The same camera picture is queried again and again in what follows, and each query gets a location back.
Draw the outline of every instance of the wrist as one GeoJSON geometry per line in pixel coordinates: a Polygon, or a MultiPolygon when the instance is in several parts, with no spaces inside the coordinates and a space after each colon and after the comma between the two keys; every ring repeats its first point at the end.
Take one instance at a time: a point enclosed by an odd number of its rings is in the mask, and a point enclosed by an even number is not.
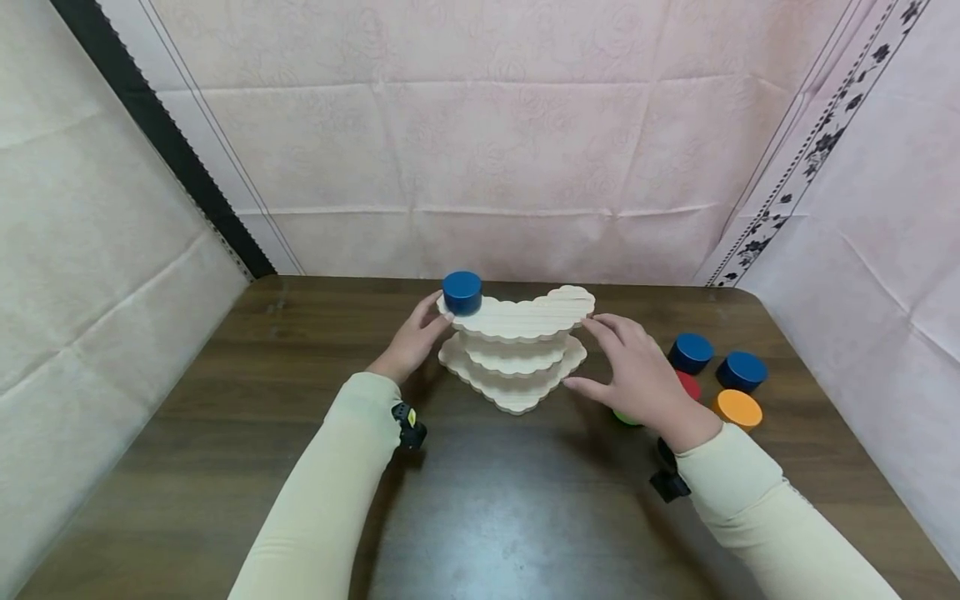
{"type": "Polygon", "coordinates": [[[388,356],[386,352],[374,360],[370,366],[366,368],[366,371],[384,376],[397,385],[401,385],[407,379],[403,370],[396,365],[395,361],[390,359],[390,356],[388,356]]]}
{"type": "Polygon", "coordinates": [[[706,444],[723,428],[723,422],[713,411],[688,397],[669,406],[659,422],[651,426],[676,454],[706,444]]]}

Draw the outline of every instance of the cloud-shaped wooden board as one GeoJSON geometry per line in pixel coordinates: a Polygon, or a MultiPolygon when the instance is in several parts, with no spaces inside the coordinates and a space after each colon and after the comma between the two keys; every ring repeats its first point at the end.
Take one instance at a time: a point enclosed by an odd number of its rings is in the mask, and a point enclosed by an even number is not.
{"type": "Polygon", "coordinates": [[[564,357],[553,367],[531,377],[507,378],[481,369],[470,361],[464,351],[463,335],[455,333],[444,342],[438,355],[440,362],[497,408],[511,415],[522,415],[535,408],[587,358],[587,350],[580,340],[567,336],[564,357]]]}
{"type": "Polygon", "coordinates": [[[536,344],[502,344],[469,335],[462,342],[471,361],[501,377],[530,377],[546,371],[559,363],[566,351],[564,339],[536,344]]]}
{"type": "MultiPolygon", "coordinates": [[[[551,340],[580,324],[593,313],[593,294],[576,285],[551,290],[546,296],[523,302],[484,296],[480,310],[454,317],[453,327],[467,335],[504,344],[530,344],[551,340]]],[[[437,300],[447,314],[444,298],[437,300]]]]}

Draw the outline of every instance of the dark wood tabletop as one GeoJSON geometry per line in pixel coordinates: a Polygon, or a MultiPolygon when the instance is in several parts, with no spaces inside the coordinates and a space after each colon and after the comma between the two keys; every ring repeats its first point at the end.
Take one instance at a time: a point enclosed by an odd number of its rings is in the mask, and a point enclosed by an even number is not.
{"type": "MultiPolygon", "coordinates": [[[[272,276],[237,301],[22,590],[26,599],[224,598],[341,384],[436,281],[272,276]]],[[[485,283],[529,299],[549,284],[485,283]]],[[[666,348],[682,331],[760,356],[754,438],[903,598],[960,586],[758,300],[738,290],[588,286],[597,312],[666,348]]],[[[596,344],[579,374],[609,377],[596,344]]],[[[714,363],[698,376],[706,398],[714,363]]],[[[756,597],[688,499],[664,505],[642,428],[553,392],[501,413],[432,356],[404,386],[430,433],[384,473],[351,598],[756,597]]]]}

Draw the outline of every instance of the beige sleeve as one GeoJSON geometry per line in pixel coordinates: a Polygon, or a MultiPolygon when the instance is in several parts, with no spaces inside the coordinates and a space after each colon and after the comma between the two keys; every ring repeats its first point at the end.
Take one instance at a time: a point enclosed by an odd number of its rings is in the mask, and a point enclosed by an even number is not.
{"type": "Polygon", "coordinates": [[[738,427],[724,424],[717,437],[680,454],[677,468],[710,532],[770,600],[899,598],[738,427]]]}
{"type": "Polygon", "coordinates": [[[367,511],[399,445],[390,409],[396,384],[360,372],[340,389],[324,424],[276,497],[229,600],[346,598],[367,511]]]}

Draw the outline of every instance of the fabric wall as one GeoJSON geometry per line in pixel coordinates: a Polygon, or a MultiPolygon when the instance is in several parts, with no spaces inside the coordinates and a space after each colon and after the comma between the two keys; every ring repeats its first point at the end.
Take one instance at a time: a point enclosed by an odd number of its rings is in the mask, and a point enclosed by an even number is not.
{"type": "Polygon", "coordinates": [[[901,4],[909,38],[739,286],[960,574],[960,5],[901,4]]]}
{"type": "Polygon", "coordinates": [[[691,282],[851,5],[102,4],[282,273],[628,283],[691,282]]]}
{"type": "Polygon", "coordinates": [[[51,6],[0,14],[5,598],[246,280],[51,6]]]}

